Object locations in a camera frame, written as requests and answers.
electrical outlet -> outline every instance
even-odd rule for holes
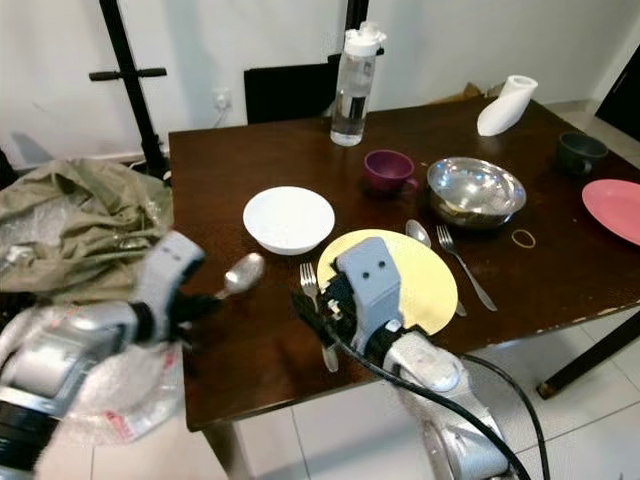
[[[216,110],[231,110],[231,90],[227,87],[213,89],[213,105]]]

water bottle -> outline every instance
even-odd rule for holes
[[[331,140],[338,145],[351,147],[362,140],[376,53],[386,38],[373,22],[345,33],[331,123]]]

white bowl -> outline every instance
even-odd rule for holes
[[[300,255],[331,233],[333,208],[323,197],[300,187],[264,190],[244,207],[247,231],[270,252]]]

white tile floor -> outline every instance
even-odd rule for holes
[[[566,105],[557,113],[640,168],[639,142]],[[502,365],[529,392],[548,439],[552,478],[640,479],[640,342],[552,400],[542,401],[533,391],[630,314],[476,352]],[[526,412],[492,374],[470,369],[478,395],[508,443],[533,478],[541,478]],[[251,418],[238,429],[251,471],[260,480],[434,479],[416,423],[381,382]],[[127,446],[92,449],[54,442],[37,478],[222,480],[226,475],[204,437],[187,431],[181,412]]]

spoon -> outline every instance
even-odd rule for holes
[[[429,238],[429,234],[417,220],[407,220],[407,224],[404,228],[404,233],[414,240],[418,240],[425,247],[431,248],[431,239]],[[456,315],[458,315],[459,317],[467,316],[467,309],[464,308],[464,305],[462,305],[462,302],[460,300],[458,300],[458,304],[456,305]]]
[[[224,274],[224,288],[215,294],[218,300],[249,290],[264,273],[264,258],[257,253],[242,257]]]

